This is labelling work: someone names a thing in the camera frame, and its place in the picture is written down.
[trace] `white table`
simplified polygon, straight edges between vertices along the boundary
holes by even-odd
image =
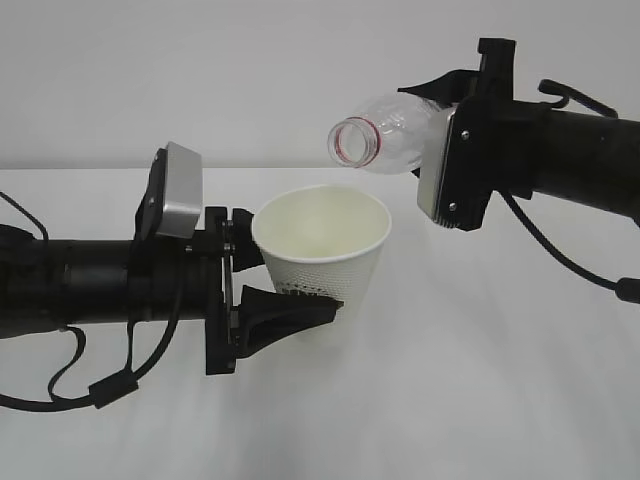
[[[52,238],[127,239],[146,170],[3,171],[0,189]],[[0,410],[2,478],[635,479],[640,307],[557,265],[499,199],[473,233],[433,225],[416,180],[333,169],[210,169],[208,205],[255,211],[316,183],[382,199],[394,229],[342,357],[296,338],[204,376],[202,323],[185,322],[141,389],[63,414]],[[617,279],[640,275],[629,220],[550,198],[523,205],[557,246]],[[1,221],[27,227],[9,207]],[[270,287],[264,267],[236,277]],[[139,328],[136,359],[162,324]],[[123,325],[87,327],[60,392],[121,368]],[[46,399],[74,340],[0,341],[0,391]]]

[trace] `clear plastic bottle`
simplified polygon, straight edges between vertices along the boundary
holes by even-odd
[[[329,155],[344,167],[404,173],[420,167],[438,105],[409,93],[370,100],[331,129]]]

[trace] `paper cup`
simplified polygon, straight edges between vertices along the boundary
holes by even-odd
[[[333,324],[309,333],[332,343],[348,335],[391,231],[387,207],[351,187],[318,185],[271,200],[251,230],[277,292],[344,302]]]

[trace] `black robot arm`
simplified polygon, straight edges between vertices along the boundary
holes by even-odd
[[[166,350],[178,319],[204,319],[207,375],[233,373],[237,359],[333,321],[341,304],[322,296],[245,286],[235,306],[233,273],[264,263],[250,232],[253,215],[233,209],[229,218],[226,207],[207,207],[204,229],[196,230],[201,192],[200,156],[169,143],[151,168],[133,240],[49,240],[46,229],[45,238],[35,240],[23,230],[0,228],[0,338],[68,329],[81,352],[84,334],[77,327],[83,324],[121,322],[129,334],[125,368],[90,386],[85,397],[53,393],[65,368],[49,385],[51,402],[0,395],[0,406],[29,411],[105,406],[137,389]],[[168,322],[158,348],[133,371],[134,325],[160,320]]]
[[[454,70],[398,91],[437,102],[420,170],[418,205],[437,224],[481,227],[497,191],[536,240],[567,268],[618,298],[640,303],[640,281],[612,281],[580,267],[556,249],[514,196],[534,192],[624,215],[640,224],[640,122],[578,90],[540,83],[553,101],[513,98],[516,42],[483,38],[478,70]],[[562,110],[573,100],[593,114]]]

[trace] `bottle neck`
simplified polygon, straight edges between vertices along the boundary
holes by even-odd
[[[338,123],[329,134],[329,154],[343,167],[369,165],[380,151],[380,132],[369,120],[350,117]]]

